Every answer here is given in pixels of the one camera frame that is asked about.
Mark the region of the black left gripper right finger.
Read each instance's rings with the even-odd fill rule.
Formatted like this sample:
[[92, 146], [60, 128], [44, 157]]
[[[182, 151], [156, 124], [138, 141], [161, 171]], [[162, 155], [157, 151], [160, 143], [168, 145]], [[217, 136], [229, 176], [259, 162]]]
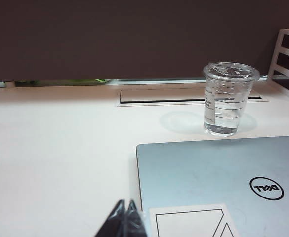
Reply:
[[125, 236], [147, 237], [144, 222], [133, 200], [129, 202], [128, 209], [125, 213]]

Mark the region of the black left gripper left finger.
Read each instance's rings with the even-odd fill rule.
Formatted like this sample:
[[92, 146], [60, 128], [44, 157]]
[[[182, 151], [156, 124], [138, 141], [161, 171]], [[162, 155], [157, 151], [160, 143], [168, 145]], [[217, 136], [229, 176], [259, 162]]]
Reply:
[[100, 227], [95, 237], [120, 237], [125, 214], [125, 201], [120, 199]]

